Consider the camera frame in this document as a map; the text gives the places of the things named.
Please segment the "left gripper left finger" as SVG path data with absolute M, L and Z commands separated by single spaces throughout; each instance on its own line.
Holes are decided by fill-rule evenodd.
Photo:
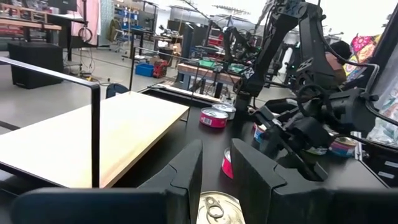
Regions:
M 195 223 L 201 192 L 203 143 L 194 140 L 138 188 L 41 188 L 19 196 L 20 224 Z

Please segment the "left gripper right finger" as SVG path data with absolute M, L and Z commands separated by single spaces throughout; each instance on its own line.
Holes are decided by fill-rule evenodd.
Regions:
M 397 224 L 397 189 L 362 162 L 350 160 L 314 182 L 240 139 L 232 140 L 231 160 L 246 223 Z

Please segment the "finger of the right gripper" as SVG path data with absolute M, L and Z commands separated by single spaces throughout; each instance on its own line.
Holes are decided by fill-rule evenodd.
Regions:
M 279 138 L 277 147 L 282 152 L 278 152 L 274 160 L 282 167 L 296 169 L 304 179 L 310 181 L 323 182 L 328 178 L 328 172 L 318 162 L 311 162 L 302 157 L 302 154 L 294 151 L 284 139 Z
M 268 100 L 264 103 L 264 106 L 268 107 L 272 113 L 282 115 L 281 118 L 278 118 L 282 123 L 286 123 L 299 112 L 297 102 L 293 98 Z

